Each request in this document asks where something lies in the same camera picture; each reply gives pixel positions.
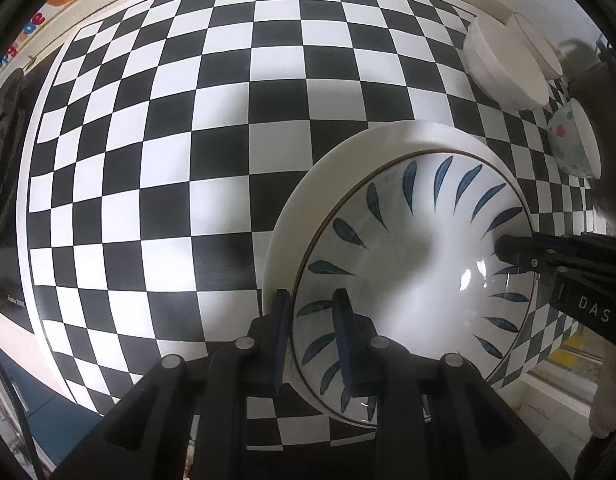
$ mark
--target checkerboard pattern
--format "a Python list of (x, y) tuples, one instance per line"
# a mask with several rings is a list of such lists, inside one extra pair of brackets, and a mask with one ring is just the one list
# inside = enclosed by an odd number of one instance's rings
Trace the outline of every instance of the checkerboard pattern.
[[(501, 110), (464, 70), (473, 18), (444, 0), (145, 0), (79, 30), (29, 130), (18, 211), (35, 304), (77, 402), (105, 414), (162, 356), (203, 357), (245, 334), (286, 200), (369, 126), (465, 130), (517, 177), (536, 228), (585, 229), (590, 192), (547, 142), (562, 85), (546, 109)], [(572, 329), (532, 312), (494, 384)], [(253, 449), (372, 437), (285, 389), (248, 400)]]

